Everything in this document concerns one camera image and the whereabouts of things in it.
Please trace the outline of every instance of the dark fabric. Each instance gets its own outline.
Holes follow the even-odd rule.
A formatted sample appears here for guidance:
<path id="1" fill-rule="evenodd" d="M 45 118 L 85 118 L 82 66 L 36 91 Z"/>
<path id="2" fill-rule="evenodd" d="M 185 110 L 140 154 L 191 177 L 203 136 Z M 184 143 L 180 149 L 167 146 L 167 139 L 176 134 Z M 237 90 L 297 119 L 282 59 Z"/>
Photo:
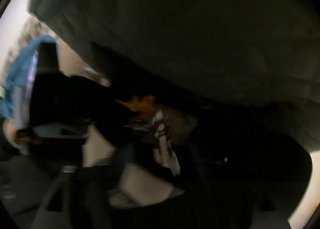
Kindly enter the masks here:
<path id="1" fill-rule="evenodd" d="M 258 186 L 258 192 L 241 182 L 217 182 L 210 186 L 210 197 L 215 210 L 217 222 L 221 229 L 290 229 L 288 218 L 290 214 L 284 212 L 286 204 L 279 204 L 279 198 L 272 197 L 272 191 L 281 188 L 282 193 L 290 190 L 292 185 L 281 188 L 280 184 L 274 184 L 274 189 L 267 191 L 268 201 L 272 203 L 272 209 L 260 209 L 259 195 L 262 195 Z"/>
<path id="2" fill-rule="evenodd" d="M 68 81 L 69 78 L 62 73 L 36 76 L 30 101 L 30 127 L 61 121 L 55 98 L 67 88 Z"/>
<path id="3" fill-rule="evenodd" d="M 115 147 L 136 140 L 131 129 L 124 127 L 136 116 L 113 99 L 118 92 L 81 76 L 72 76 L 68 89 L 57 98 L 57 105 L 66 115 L 90 118 L 99 132 Z"/>
<path id="4" fill-rule="evenodd" d="M 200 157 L 216 179 L 305 181 L 312 172 L 310 154 L 294 139 L 253 122 L 234 119 L 200 123 L 191 133 Z M 228 158 L 223 165 L 212 161 Z"/>
<path id="5" fill-rule="evenodd" d="M 100 54 L 110 67 L 108 71 L 112 80 L 110 92 L 116 96 L 115 99 L 128 101 L 133 95 L 139 97 L 154 95 L 157 103 L 171 106 L 188 114 L 200 114 L 203 111 L 202 107 L 212 104 L 211 100 L 195 96 L 188 90 L 159 78 L 111 49 L 105 49 L 95 43 L 92 43 L 91 46 L 92 50 Z"/>
<path id="6" fill-rule="evenodd" d="M 113 210 L 110 217 L 114 228 L 219 228 L 208 190 L 200 185 L 160 204 Z"/>
<path id="7" fill-rule="evenodd" d="M 30 157 L 51 178 L 55 178 L 63 166 L 82 166 L 82 144 L 84 141 L 30 145 Z"/>
<path id="8" fill-rule="evenodd" d="M 76 172 L 75 179 L 79 181 L 99 181 L 106 189 L 117 188 L 126 164 L 136 163 L 145 170 L 173 185 L 187 190 L 194 185 L 207 184 L 207 171 L 199 163 L 198 153 L 192 145 L 186 144 L 176 151 L 181 174 L 174 177 L 170 169 L 162 167 L 153 158 L 153 148 L 141 143 L 127 143 L 117 149 L 108 165 L 98 165 L 91 168 L 81 168 Z"/>

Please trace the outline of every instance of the sky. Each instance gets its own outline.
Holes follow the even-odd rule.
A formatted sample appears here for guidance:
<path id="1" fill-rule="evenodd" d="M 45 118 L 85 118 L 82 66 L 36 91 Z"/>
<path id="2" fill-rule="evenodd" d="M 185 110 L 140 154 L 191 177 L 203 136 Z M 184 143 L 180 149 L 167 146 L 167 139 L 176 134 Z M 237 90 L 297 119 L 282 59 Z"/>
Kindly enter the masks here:
<path id="1" fill-rule="evenodd" d="M 30 14 L 27 12 L 29 0 L 11 0 L 0 18 L 0 71 L 11 47 L 14 46 L 20 30 Z"/>

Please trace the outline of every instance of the blue towel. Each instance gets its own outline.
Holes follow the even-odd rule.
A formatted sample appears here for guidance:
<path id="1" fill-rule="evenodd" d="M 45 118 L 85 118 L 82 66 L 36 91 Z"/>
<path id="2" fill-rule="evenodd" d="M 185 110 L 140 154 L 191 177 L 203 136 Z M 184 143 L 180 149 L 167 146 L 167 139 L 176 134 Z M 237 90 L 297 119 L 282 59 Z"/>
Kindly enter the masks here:
<path id="1" fill-rule="evenodd" d="M 0 115 L 13 119 L 13 92 L 15 87 L 25 87 L 28 80 L 28 72 L 32 63 L 33 55 L 40 43 L 55 43 L 53 37 L 42 35 L 30 42 L 20 55 L 11 64 L 6 84 L 4 85 L 4 99 L 0 101 Z"/>

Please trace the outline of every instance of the blue cloth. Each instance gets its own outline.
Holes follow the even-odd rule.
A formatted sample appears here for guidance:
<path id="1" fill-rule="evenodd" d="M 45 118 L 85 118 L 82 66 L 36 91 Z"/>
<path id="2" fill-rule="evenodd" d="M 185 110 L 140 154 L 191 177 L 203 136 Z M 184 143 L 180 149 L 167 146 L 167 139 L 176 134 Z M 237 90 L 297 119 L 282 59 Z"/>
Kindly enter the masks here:
<path id="1" fill-rule="evenodd" d="M 13 92 L 15 87 L 25 87 L 33 55 L 40 43 L 55 43 L 53 37 L 42 35 L 30 42 L 11 64 L 6 84 L 4 99 L 0 101 L 0 115 L 13 119 Z"/>

